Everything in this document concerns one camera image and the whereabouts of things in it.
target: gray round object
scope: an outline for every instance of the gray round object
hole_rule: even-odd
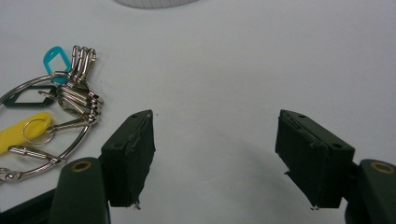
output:
[[[127,7],[137,8],[166,8],[186,5],[198,0],[117,0]]]

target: yellow tag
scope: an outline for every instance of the yellow tag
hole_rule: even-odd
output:
[[[10,146],[18,146],[26,142],[22,134],[23,129],[25,129],[25,137],[32,140],[46,131],[50,124],[50,114],[41,112],[4,129],[0,132],[0,154],[7,152]]]

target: white table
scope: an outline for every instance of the white table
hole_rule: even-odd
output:
[[[395,163],[395,21],[391,0],[200,0],[158,10],[4,0],[0,93],[46,75],[53,46],[95,48],[89,81],[105,99],[103,116],[70,161],[98,157],[129,115],[154,111],[143,209],[111,208],[112,223],[344,223],[345,201],[311,211],[283,175],[277,116],[306,114],[355,147],[354,162]],[[26,113],[2,106],[1,127]],[[0,166],[36,162],[15,157]],[[1,185],[0,210],[55,188],[60,171]]]

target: turquoise key tag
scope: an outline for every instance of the turquoise key tag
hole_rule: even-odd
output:
[[[56,47],[53,47],[52,49],[50,49],[50,50],[46,53],[46,55],[44,55],[43,64],[44,64],[44,66],[46,67],[46,70],[47,70],[48,74],[51,74],[51,73],[54,72],[54,71],[51,69],[50,63],[51,63],[52,61],[58,62],[58,61],[59,61],[59,57],[57,57],[57,56],[59,56],[59,55],[61,56],[61,58],[62,58],[62,60],[63,60],[63,61],[62,61],[63,64],[62,64],[61,66],[65,67],[64,71],[66,71],[66,72],[70,71],[70,69],[71,69],[70,61],[69,61],[69,59],[67,58],[66,54],[64,53],[64,50],[63,50],[61,47],[56,46]],[[69,79],[68,79],[67,76],[58,76],[58,77],[54,77],[51,81],[52,81],[54,84],[63,85],[63,84],[66,83],[68,80],[69,80]]]

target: yellow plastic tag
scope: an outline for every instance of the yellow plastic tag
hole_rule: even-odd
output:
[[[22,134],[23,129],[25,138],[32,140],[46,131],[50,124],[50,114],[41,112],[4,129],[0,132],[0,154],[7,152],[10,146],[18,146],[26,142]]]

